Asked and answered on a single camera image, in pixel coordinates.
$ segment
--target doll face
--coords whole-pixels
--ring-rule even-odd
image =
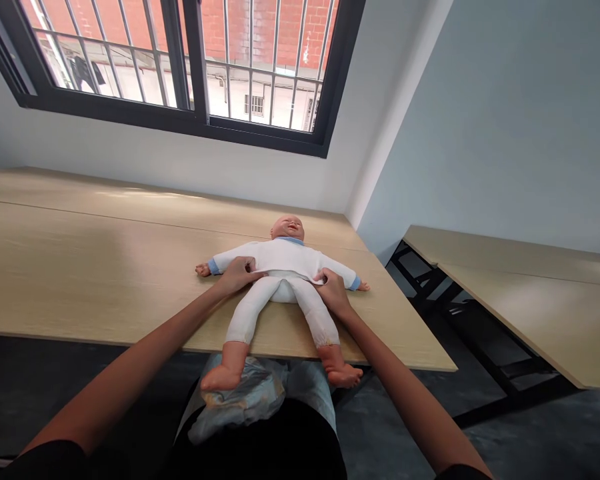
[[[305,230],[302,222],[295,215],[285,215],[278,218],[271,228],[271,239],[278,237],[293,237],[298,240],[305,239]]]

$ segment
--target white onesie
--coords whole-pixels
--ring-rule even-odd
[[[342,276],[346,288],[356,290],[360,286],[360,278],[353,270],[292,237],[250,242],[219,253],[209,261],[209,269],[212,274],[219,275],[236,257],[254,257],[256,271],[266,271],[269,276],[254,282],[240,301],[225,341],[250,343],[258,314],[271,300],[298,303],[307,318],[316,347],[340,344],[338,330],[322,298],[309,282],[321,285],[322,280],[315,281],[313,278],[322,268],[329,268]]]

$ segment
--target window glass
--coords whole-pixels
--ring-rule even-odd
[[[278,10],[277,0],[202,2],[210,114],[313,131],[338,4],[281,0]],[[263,103],[253,100],[250,116],[249,88]]]
[[[160,0],[20,2],[56,86],[176,107]]]

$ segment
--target doll foot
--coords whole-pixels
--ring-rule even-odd
[[[242,375],[229,370],[224,365],[212,368],[202,379],[200,389],[203,391],[234,390],[240,383]]]
[[[329,383],[336,388],[352,388],[360,383],[362,370],[353,368],[345,363],[338,369],[331,369],[327,373],[327,377],[329,378]]]

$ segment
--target red brick wall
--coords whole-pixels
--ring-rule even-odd
[[[100,29],[91,6],[91,0],[70,0],[76,16],[80,34],[84,37],[102,40]],[[31,6],[31,0],[21,0],[29,21],[40,28],[40,22]],[[53,23],[54,30],[76,35],[64,0],[45,0],[45,6]],[[160,0],[150,0],[156,30],[158,49],[167,50],[167,39],[162,18]],[[229,6],[229,61],[238,65],[249,62],[249,0],[228,0]],[[334,1],[334,12],[329,26],[327,50],[339,1]],[[128,45],[122,15],[117,0],[97,0],[100,17],[107,39],[114,43]],[[151,49],[149,29],[142,0],[123,0],[129,32],[134,46]],[[280,26],[278,39],[277,66],[295,67],[298,50],[300,20],[303,0],[282,0],[280,8]],[[273,62],[273,37],[275,28],[276,0],[255,0],[253,6],[253,62]],[[300,66],[317,69],[327,22],[329,0],[309,0],[305,21],[305,33],[300,54]],[[223,0],[203,0],[203,29],[205,53],[218,60],[225,58],[225,28],[223,19]],[[185,39],[185,52],[188,53]]]

